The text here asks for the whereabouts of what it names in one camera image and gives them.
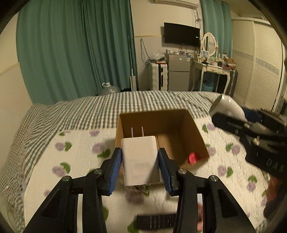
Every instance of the blue gripper pad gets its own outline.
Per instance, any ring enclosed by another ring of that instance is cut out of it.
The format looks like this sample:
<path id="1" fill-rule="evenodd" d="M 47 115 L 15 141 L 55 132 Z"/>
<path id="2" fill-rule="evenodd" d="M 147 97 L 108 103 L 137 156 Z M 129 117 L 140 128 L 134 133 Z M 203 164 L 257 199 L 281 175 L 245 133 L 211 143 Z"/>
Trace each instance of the blue gripper pad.
<path id="1" fill-rule="evenodd" d="M 158 150 L 158 163 L 162 174 L 165 190 L 171 194 L 174 191 L 176 173 L 164 148 Z"/>
<path id="2" fill-rule="evenodd" d="M 121 148 L 116 148 L 114 150 L 114 153 L 113 153 L 112 158 L 111 158 L 111 162 L 112 162 L 113 166 L 112 166 L 112 170 L 111 170 L 110 176 L 109 176 L 109 186 L 108 186 L 109 195 L 111 195 L 112 192 L 116 188 L 117 179 L 118 179 L 121 164 L 122 164 L 122 150 L 121 150 Z"/>

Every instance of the purple flower pattern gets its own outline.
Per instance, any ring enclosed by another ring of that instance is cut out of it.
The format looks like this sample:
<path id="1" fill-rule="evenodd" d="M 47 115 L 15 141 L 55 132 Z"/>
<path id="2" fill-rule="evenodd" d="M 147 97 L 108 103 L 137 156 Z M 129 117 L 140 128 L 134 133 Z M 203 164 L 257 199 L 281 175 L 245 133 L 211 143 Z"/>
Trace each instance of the purple flower pattern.
<path id="1" fill-rule="evenodd" d="M 100 131 L 99 131 L 99 130 L 92 130 L 92 131 L 90 131 L 90 135 L 91 135 L 92 137 L 96 137 L 96 136 L 98 136 L 98 135 L 99 135 L 99 133 L 100 133 Z"/>
<path id="2" fill-rule="evenodd" d="M 261 206 L 266 206 L 267 203 L 267 196 L 264 196 L 261 201 Z"/>
<path id="3" fill-rule="evenodd" d="M 215 126 L 214 126 L 214 124 L 212 124 L 212 123 L 207 124 L 207 125 L 206 125 L 206 128 L 207 128 L 208 130 L 210 130 L 210 131 L 215 130 Z"/>
<path id="4" fill-rule="evenodd" d="M 51 190 L 46 190 L 46 191 L 44 192 L 44 196 L 47 197 L 50 192 L 51 192 Z"/>
<path id="5" fill-rule="evenodd" d="M 94 154 L 99 154 L 104 150 L 105 150 L 105 145 L 103 143 L 96 143 L 92 148 L 92 152 Z"/>
<path id="6" fill-rule="evenodd" d="M 234 155 L 239 154 L 239 152 L 240 152 L 240 146 L 239 146 L 239 145 L 233 146 L 232 149 L 231 149 L 231 151 L 232 151 L 232 153 L 233 153 Z"/>
<path id="7" fill-rule="evenodd" d="M 126 200 L 133 204 L 143 204 L 144 197 L 140 192 L 129 190 L 126 194 Z"/>
<path id="8" fill-rule="evenodd" d="M 213 156 L 216 153 L 215 147 L 208 147 L 207 152 L 209 153 L 209 156 Z"/>
<path id="9" fill-rule="evenodd" d="M 256 183 L 255 182 L 249 182 L 246 186 L 247 190 L 249 192 L 253 192 L 256 189 Z"/>
<path id="10" fill-rule="evenodd" d="M 58 151 L 62 151 L 64 148 L 65 148 L 65 144 L 63 142 L 57 142 L 55 144 L 55 148 L 58 150 Z"/>
<path id="11" fill-rule="evenodd" d="M 52 168 L 52 172 L 53 174 L 55 174 L 57 177 L 63 177 L 66 175 L 66 171 L 64 170 L 64 168 L 62 168 L 61 166 L 54 166 Z"/>
<path id="12" fill-rule="evenodd" d="M 224 176 L 227 173 L 227 169 L 226 169 L 226 167 L 224 165 L 220 165 L 217 168 L 217 171 L 218 171 L 218 175 L 219 176 Z"/>
<path id="13" fill-rule="evenodd" d="M 20 191 L 24 192 L 27 188 L 27 184 L 25 182 L 22 182 L 19 187 L 20 187 Z"/>

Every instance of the cardboard box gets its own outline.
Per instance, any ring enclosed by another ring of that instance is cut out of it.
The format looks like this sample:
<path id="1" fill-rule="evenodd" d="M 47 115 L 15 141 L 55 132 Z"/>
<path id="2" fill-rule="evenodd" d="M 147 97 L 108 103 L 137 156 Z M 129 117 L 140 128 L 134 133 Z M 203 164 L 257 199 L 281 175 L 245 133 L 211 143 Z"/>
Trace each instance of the cardboard box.
<path id="1" fill-rule="evenodd" d="M 225 59 L 228 66 L 231 67 L 231 68 L 235 68 L 236 67 L 236 63 L 234 62 L 234 60 L 232 58 L 227 58 Z"/>
<path id="2" fill-rule="evenodd" d="M 181 168 L 187 168 L 191 152 L 198 153 L 202 160 L 209 154 L 201 134 L 190 113 L 184 109 L 151 112 L 133 112 L 119 115 L 116 133 L 116 147 L 121 148 L 121 139 L 133 136 L 155 136 L 157 148 L 164 147 L 169 158 L 177 161 Z"/>

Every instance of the air conditioner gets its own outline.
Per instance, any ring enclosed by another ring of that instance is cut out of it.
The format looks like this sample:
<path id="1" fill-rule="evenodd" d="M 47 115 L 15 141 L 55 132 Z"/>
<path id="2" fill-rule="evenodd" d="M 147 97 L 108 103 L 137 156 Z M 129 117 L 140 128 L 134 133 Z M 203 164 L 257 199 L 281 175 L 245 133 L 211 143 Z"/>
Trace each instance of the air conditioner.
<path id="1" fill-rule="evenodd" d="M 187 8 L 198 8 L 199 0 L 154 0 L 155 3 L 170 4 Z"/>

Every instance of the wardrobe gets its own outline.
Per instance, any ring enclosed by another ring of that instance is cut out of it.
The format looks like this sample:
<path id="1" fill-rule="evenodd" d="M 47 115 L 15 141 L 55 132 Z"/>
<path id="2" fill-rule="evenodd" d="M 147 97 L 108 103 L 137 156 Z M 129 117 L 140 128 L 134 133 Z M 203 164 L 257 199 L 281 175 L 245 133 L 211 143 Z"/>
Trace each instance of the wardrobe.
<path id="1" fill-rule="evenodd" d="M 252 109 L 275 110 L 283 95 L 285 48 L 265 20 L 232 20 L 232 58 L 238 79 L 233 99 Z"/>

